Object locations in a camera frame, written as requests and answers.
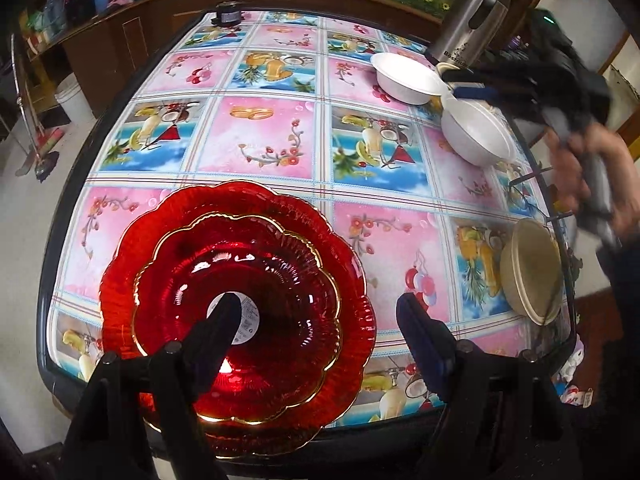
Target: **person's hand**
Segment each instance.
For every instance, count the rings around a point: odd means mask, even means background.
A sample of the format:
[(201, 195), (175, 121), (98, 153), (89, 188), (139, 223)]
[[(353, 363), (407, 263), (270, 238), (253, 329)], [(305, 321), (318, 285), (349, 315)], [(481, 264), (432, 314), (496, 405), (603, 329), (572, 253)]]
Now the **person's hand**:
[(568, 148), (561, 146), (558, 135), (550, 128), (546, 130), (545, 142), (555, 170), (558, 198), (565, 208), (574, 213), (578, 211), (580, 202), (590, 195), (576, 155), (584, 152), (600, 154), (613, 195), (611, 227), (619, 238), (631, 234), (640, 221), (640, 176), (625, 141), (602, 124), (593, 123), (584, 136), (572, 134)]

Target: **white bucket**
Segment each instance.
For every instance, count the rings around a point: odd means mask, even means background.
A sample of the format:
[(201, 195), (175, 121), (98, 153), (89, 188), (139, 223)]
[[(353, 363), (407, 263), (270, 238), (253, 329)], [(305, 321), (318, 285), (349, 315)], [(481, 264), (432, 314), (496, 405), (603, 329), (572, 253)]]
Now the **white bucket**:
[(78, 84), (76, 74), (73, 72), (58, 85), (55, 97), (72, 123), (83, 124), (95, 120), (89, 103)]

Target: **gold rim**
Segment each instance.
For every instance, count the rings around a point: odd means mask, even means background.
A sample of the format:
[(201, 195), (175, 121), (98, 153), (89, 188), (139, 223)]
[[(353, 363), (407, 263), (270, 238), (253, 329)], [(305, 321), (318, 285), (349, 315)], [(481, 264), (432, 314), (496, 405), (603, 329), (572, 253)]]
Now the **gold rim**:
[[(529, 317), (529, 319), (532, 320), (532, 322), (538, 326), (547, 326), (553, 321), (555, 321), (556, 317), (558, 317), (558, 314), (560, 313), (560, 308), (562, 307), (562, 286), (558, 290), (556, 297), (550, 300), (553, 302), (553, 306), (551, 307), (548, 313), (546, 323), (542, 325), (542, 322), (544, 321), (543, 316), (540, 316), (540, 314), (536, 312), (536, 309), (533, 308), (533, 305), (531, 304), (529, 295), (527, 294), (527, 289), (524, 285), (522, 270), (520, 269), (520, 259), (518, 257), (518, 251), (519, 251), (518, 245), (520, 243), (519, 233), (520, 231), (522, 231), (522, 229), (524, 229), (524, 226), (526, 225), (535, 226), (536, 229), (538, 228), (543, 229), (545, 233), (549, 235), (549, 239), (551, 240), (552, 243), (555, 242), (556, 240), (551, 236), (551, 233), (549, 233), (549, 230), (545, 226), (543, 226), (540, 222), (537, 222), (532, 218), (521, 218), (520, 220), (518, 220), (516, 222), (515, 227), (513, 228), (513, 234), (511, 235), (511, 240), (512, 240), (511, 261), (512, 261), (514, 279), (516, 282), (518, 296), (520, 297), (522, 306), (524, 307), (524, 310), (527, 313), (527, 316)], [(557, 243), (554, 244), (554, 248), (557, 251), (558, 264), (559, 264), (559, 267), (561, 268), (560, 253), (558, 250)]]
[(300, 406), (301, 404), (305, 404), (307, 402), (309, 402), (311, 399), (313, 399), (318, 392), (322, 389), (322, 386), (324, 385), (324, 380), (326, 378), (326, 373), (334, 366), (335, 362), (338, 360), (338, 357), (340, 356), (340, 351), (342, 350), (342, 327), (340, 326), (340, 319), (338, 318), (338, 316), (340, 315), (340, 307), (341, 307), (341, 296), (340, 296), (340, 291), (338, 290), (338, 287), (335, 283), (334, 277), (329, 274), (326, 270), (324, 270), (322, 268), (322, 258), (320, 257), (320, 254), (318, 253), (318, 251), (316, 250), (316, 248), (303, 236), (294, 233), (292, 231), (287, 231), (286, 229), (284, 229), (279, 223), (277, 223), (275, 220), (272, 220), (266, 216), (262, 216), (262, 215), (240, 215), (240, 216), (236, 216), (236, 215), (228, 215), (225, 213), (219, 213), (219, 212), (215, 212), (215, 213), (207, 213), (204, 214), (203, 216), (200, 216), (199, 218), (196, 218), (190, 225), (185, 226), (185, 227), (181, 227), (179, 229), (175, 229), (173, 231), (168, 232), (167, 234), (165, 234), (162, 238), (160, 238), (160, 241), (156, 244), (156, 247), (154, 249), (153, 255), (152, 255), (152, 259), (145, 264), (140, 271), (137, 273), (135, 280), (134, 280), (134, 286), (133, 286), (133, 298), (134, 298), (134, 310), (133, 310), (133, 314), (131, 317), (131, 325), (130, 325), (130, 329), (131, 329), (131, 337), (136, 345), (136, 347), (138, 348), (138, 351), (143, 355), (143, 356), (147, 356), (148, 354), (146, 353), (145, 349), (142, 347), (142, 345), (140, 344), (137, 336), (136, 336), (136, 330), (135, 330), (135, 320), (136, 320), (136, 314), (138, 313), (138, 308), (140, 307), (140, 297), (138, 295), (138, 291), (139, 291), (139, 286), (140, 286), (140, 279), (142, 278), (143, 273), (151, 266), (154, 264), (154, 262), (156, 261), (156, 258), (158, 257), (158, 253), (160, 251), (160, 248), (162, 246), (162, 244), (164, 244), (171, 236), (179, 233), (179, 232), (184, 232), (184, 231), (190, 231), (191, 229), (193, 229), (194, 227), (196, 227), (196, 225), (198, 225), (200, 222), (203, 222), (209, 218), (226, 218), (229, 220), (233, 220), (233, 221), (238, 221), (238, 220), (242, 220), (245, 218), (257, 218), (260, 219), (262, 221), (265, 221), (267, 223), (269, 223), (271, 226), (273, 226), (274, 228), (276, 228), (278, 230), (278, 232), (280, 232), (283, 236), (285, 237), (290, 237), (290, 238), (295, 238), (296, 240), (300, 241), (301, 243), (303, 243), (305, 245), (305, 247), (309, 250), (309, 252), (311, 252), (314, 261), (316, 263), (316, 267), (318, 268), (318, 271), (323, 274), (327, 280), (329, 281), (332, 290), (334, 292), (334, 297), (335, 297), (335, 313), (334, 313), (334, 326), (336, 327), (337, 330), (337, 335), (338, 335), (338, 345), (334, 351), (334, 354), (332, 355), (331, 360), (322, 368), (322, 375), (320, 377), (320, 380), (318, 381), (318, 385), (316, 386), (316, 388), (313, 390), (313, 392), (304, 400), (297, 402), (295, 404), (288, 404), (287, 406), (283, 406), (281, 409), (279, 409), (274, 415), (271, 415), (267, 418), (261, 419), (261, 420), (245, 420), (243, 418), (239, 418), (237, 416), (230, 416), (227, 418), (215, 418), (215, 417), (211, 417), (211, 416), (206, 416), (206, 415), (201, 415), (198, 413), (198, 417), (201, 420), (204, 420), (205, 422), (210, 422), (210, 423), (216, 423), (216, 422), (228, 422), (228, 421), (233, 421), (233, 422), (238, 422), (239, 424), (245, 424), (248, 426), (258, 426), (259, 424), (262, 424), (264, 422), (268, 422), (270, 420), (273, 420), (275, 418), (278, 418), (280, 415), (282, 415), (286, 410), (288, 410), (289, 408), (295, 408), (297, 406)]

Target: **tiled floor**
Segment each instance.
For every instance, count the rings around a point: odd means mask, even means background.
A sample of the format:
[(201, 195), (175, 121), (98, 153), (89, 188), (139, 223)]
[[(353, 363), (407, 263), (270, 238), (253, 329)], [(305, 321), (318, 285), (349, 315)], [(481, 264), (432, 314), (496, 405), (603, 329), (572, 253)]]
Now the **tiled floor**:
[[(24, 452), (63, 440), (68, 428), (38, 373), (36, 299), (49, 224), (90, 127), (63, 137), (58, 164), (43, 183), (33, 171), (14, 176), (24, 153), (13, 139), (0, 143), (0, 416)], [(14, 132), (26, 143), (22, 121)]]

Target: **white wall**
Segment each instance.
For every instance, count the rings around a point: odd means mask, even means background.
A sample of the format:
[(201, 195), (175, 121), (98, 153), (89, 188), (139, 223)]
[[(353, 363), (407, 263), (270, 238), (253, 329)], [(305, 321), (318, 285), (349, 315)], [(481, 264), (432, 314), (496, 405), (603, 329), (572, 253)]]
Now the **white wall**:
[(640, 90), (640, 49), (631, 36), (611, 64), (620, 71), (633, 88)]
[(609, 65), (602, 75), (604, 79), (607, 80), (607, 85), (611, 92), (607, 128), (617, 131), (619, 127), (631, 117), (631, 114), (636, 111), (638, 107), (638, 97), (636, 97), (632, 89), (629, 88), (629, 85), (623, 81), (618, 70), (612, 70), (611, 65)]
[(540, 0), (550, 10), (587, 68), (598, 70), (625, 31), (608, 0)]

